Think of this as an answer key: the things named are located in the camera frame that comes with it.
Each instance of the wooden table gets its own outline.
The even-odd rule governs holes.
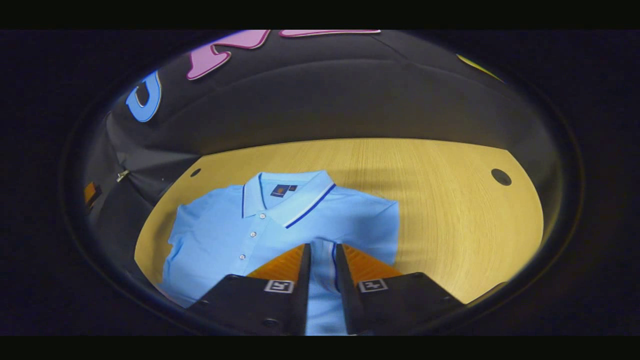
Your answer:
[[[508,186],[492,169],[511,178]],[[191,173],[201,169],[197,176]],[[397,200],[394,267],[421,271],[464,303],[508,281],[534,255],[543,231],[531,180],[505,150],[434,140],[358,138],[282,143],[200,158],[169,188],[140,232],[135,260],[162,279],[179,204],[258,172],[326,170],[338,186]]]

